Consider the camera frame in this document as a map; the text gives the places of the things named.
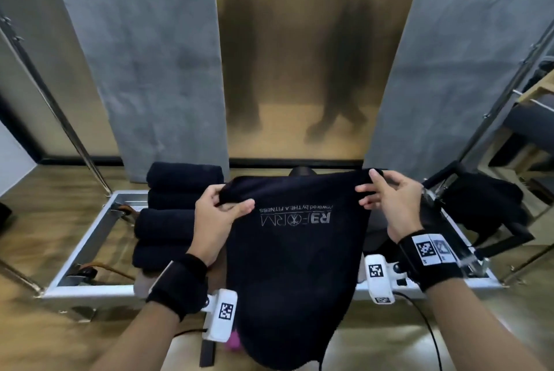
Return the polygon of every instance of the qr code tag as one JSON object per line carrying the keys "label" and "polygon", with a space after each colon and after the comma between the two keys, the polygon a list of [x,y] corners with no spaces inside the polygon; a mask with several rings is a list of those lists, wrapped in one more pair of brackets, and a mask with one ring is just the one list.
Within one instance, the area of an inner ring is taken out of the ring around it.
{"label": "qr code tag", "polygon": [[428,234],[415,235],[412,237],[412,241],[415,244],[419,258],[424,266],[442,263]]}
{"label": "qr code tag", "polygon": [[452,249],[447,240],[441,234],[428,234],[433,241],[433,246],[443,263],[455,263],[456,258],[452,254]]}

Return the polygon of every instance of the person's left hand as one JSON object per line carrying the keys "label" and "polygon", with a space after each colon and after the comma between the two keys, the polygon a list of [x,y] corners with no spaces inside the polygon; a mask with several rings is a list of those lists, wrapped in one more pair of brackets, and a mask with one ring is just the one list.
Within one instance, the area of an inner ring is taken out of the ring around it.
{"label": "person's left hand", "polygon": [[187,253],[190,253],[206,266],[216,261],[219,251],[227,241],[234,220],[247,215],[254,209],[254,200],[241,203],[219,203],[219,192],[225,184],[208,186],[194,209],[194,236]]}

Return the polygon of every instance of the stack of folded towels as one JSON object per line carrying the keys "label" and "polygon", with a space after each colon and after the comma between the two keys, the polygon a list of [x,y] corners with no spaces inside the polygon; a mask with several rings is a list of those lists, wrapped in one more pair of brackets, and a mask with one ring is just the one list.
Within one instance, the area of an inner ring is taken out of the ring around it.
{"label": "stack of folded towels", "polygon": [[153,273],[187,252],[194,231],[194,204],[206,187],[224,181],[220,166],[160,162],[152,164],[146,181],[149,207],[136,220],[138,242],[132,263]]}

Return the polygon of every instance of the person's right hand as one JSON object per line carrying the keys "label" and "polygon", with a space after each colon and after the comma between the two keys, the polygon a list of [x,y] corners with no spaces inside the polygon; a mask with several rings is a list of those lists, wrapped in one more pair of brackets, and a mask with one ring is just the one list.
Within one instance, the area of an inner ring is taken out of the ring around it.
{"label": "person's right hand", "polygon": [[[405,236],[423,229],[419,220],[419,205],[423,186],[396,171],[384,170],[384,178],[376,171],[370,170],[373,184],[356,186],[357,192],[374,191],[375,194],[360,199],[365,209],[381,209],[388,221],[388,236],[398,242]],[[393,181],[389,185],[385,178]]]}

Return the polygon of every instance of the black cable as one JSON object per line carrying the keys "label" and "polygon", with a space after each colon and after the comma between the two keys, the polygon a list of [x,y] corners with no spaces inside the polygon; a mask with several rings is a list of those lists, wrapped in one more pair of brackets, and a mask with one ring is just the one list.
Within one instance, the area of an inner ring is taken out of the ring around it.
{"label": "black cable", "polygon": [[419,311],[419,314],[421,314],[421,316],[422,316],[423,319],[425,320],[425,324],[427,325],[427,328],[429,329],[429,333],[431,333],[431,337],[433,338],[433,343],[435,344],[435,350],[437,351],[437,360],[439,361],[439,370],[440,370],[440,371],[443,371],[443,363],[442,363],[442,361],[440,360],[439,345],[437,345],[437,340],[435,339],[435,335],[434,335],[434,333],[433,333],[433,329],[431,328],[431,324],[429,324],[429,320],[427,320],[425,314],[423,314],[423,311],[421,311],[421,308],[419,308],[419,307],[414,303],[414,301],[412,300],[412,298],[408,297],[407,295],[404,295],[404,294],[401,293],[401,292],[393,291],[392,293],[393,293],[394,295],[398,295],[399,297],[405,298],[405,299],[407,299],[408,301],[410,301],[410,303],[417,309],[417,311]]}
{"label": "black cable", "polygon": [[208,329],[190,329],[190,330],[185,330],[184,332],[179,332],[177,333],[175,336],[173,336],[174,338],[177,337],[177,336],[180,336],[182,334],[187,334],[187,333],[194,333],[194,332],[202,332],[202,333],[205,333],[207,332]]}

